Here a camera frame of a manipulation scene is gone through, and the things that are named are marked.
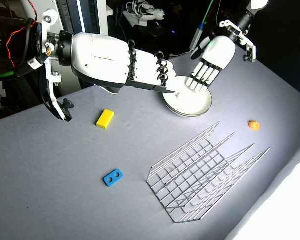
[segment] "yellow sponge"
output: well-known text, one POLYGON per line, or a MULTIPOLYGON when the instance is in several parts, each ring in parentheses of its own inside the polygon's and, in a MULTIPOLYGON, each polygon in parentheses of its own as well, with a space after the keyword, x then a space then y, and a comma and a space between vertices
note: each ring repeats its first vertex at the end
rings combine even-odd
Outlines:
POLYGON ((107 129, 109 123, 111 122, 111 119, 114 117, 115 113, 113 111, 110 111, 108 109, 105 109, 99 118, 99 120, 96 122, 96 125, 100 128, 107 129))

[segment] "wire dish rack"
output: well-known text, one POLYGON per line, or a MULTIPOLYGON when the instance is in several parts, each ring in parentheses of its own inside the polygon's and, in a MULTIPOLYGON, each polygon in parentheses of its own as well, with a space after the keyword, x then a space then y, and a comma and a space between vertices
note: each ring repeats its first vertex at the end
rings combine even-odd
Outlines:
POLYGON ((175 223, 201 220, 227 192, 270 150, 236 162, 254 144, 224 158, 218 148, 236 133, 213 146, 210 137, 219 122, 153 165, 147 183, 175 223))

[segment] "orange object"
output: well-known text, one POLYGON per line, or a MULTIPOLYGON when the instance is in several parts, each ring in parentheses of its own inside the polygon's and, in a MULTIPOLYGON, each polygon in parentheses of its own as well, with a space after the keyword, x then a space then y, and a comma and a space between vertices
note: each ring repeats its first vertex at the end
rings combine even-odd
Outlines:
POLYGON ((253 131, 259 131, 261 126, 260 123, 257 121, 249 121, 249 128, 251 128, 253 131))

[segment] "green cable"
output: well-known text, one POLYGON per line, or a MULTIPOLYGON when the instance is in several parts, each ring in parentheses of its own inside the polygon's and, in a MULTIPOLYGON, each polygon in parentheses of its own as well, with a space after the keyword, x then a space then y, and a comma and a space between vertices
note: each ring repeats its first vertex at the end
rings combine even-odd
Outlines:
POLYGON ((0 78, 10 77, 10 76, 13 76, 14 74, 15 74, 14 71, 8 71, 8 72, 5 72, 5 73, 1 73, 0 78))
POLYGON ((211 8, 213 2, 214 2, 214 0, 211 0, 210 5, 209 5, 209 7, 208 7, 208 10, 206 11, 205 16, 204 16, 204 18, 203 18, 203 20, 202 20, 202 23, 203 23, 203 24, 206 24, 205 21, 206 21, 206 18, 207 18, 207 16, 208 16, 208 13, 209 13, 209 11, 210 11, 210 8, 211 8))

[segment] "dish rack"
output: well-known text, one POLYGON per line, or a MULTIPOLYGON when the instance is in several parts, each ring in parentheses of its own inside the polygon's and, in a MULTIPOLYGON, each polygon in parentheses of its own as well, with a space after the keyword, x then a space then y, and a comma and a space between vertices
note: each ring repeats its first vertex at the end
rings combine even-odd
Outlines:
POLYGON ((270 150, 240 165, 237 160, 254 144, 223 157, 218 148, 236 133, 212 145, 208 137, 219 123, 166 156, 149 171, 147 183, 175 223, 201 220, 270 150))

